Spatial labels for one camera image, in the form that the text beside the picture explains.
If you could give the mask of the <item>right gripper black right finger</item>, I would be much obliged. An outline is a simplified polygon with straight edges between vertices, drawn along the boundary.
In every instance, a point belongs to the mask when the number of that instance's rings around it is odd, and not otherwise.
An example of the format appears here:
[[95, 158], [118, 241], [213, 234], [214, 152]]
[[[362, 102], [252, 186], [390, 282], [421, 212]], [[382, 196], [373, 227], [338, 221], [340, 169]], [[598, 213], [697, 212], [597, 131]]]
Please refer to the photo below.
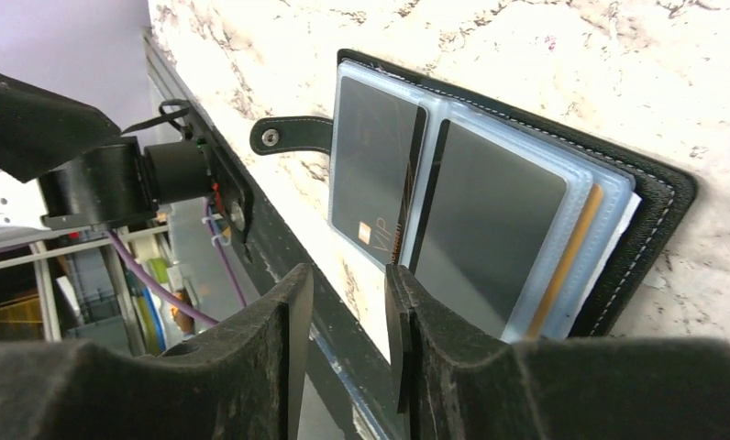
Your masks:
[[730, 439], [730, 344], [504, 343], [385, 271], [397, 411], [409, 439]]

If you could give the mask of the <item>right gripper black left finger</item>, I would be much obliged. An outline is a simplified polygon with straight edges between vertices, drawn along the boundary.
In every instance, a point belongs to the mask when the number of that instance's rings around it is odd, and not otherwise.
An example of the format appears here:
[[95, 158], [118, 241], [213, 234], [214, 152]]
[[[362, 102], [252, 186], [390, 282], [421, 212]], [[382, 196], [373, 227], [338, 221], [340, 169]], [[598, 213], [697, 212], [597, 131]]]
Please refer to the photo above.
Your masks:
[[294, 439], [314, 297], [300, 264], [158, 357], [0, 343], [0, 439]]

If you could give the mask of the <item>black leather card holder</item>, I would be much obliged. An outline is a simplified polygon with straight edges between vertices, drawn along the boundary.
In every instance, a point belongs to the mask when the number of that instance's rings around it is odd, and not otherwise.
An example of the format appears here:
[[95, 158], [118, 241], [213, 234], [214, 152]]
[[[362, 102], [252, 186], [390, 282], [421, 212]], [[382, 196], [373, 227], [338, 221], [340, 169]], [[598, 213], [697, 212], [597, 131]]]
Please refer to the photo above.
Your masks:
[[594, 183], [603, 189], [602, 203], [539, 338], [603, 333], [696, 196], [696, 181], [685, 171], [460, 86], [343, 49], [337, 55], [332, 117], [266, 117], [253, 125], [249, 139], [252, 150], [260, 155], [315, 151], [330, 158], [328, 223], [334, 118], [338, 84], [344, 75], [402, 86], [418, 94], [428, 110], [425, 137], [410, 180], [410, 204], [390, 262], [407, 267], [414, 276], [443, 155], [438, 146], [444, 123], [454, 122], [565, 178], [568, 189], [563, 202], [503, 333], [496, 336], [505, 342], [528, 340], [526, 330]]

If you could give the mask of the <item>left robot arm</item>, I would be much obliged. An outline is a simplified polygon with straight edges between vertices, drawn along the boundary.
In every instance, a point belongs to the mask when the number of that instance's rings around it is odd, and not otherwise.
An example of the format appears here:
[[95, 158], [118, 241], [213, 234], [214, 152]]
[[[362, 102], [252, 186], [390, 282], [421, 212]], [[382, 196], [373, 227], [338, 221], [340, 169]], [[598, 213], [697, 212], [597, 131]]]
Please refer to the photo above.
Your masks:
[[117, 229], [213, 180], [186, 100], [120, 128], [99, 109], [0, 73], [0, 248]]

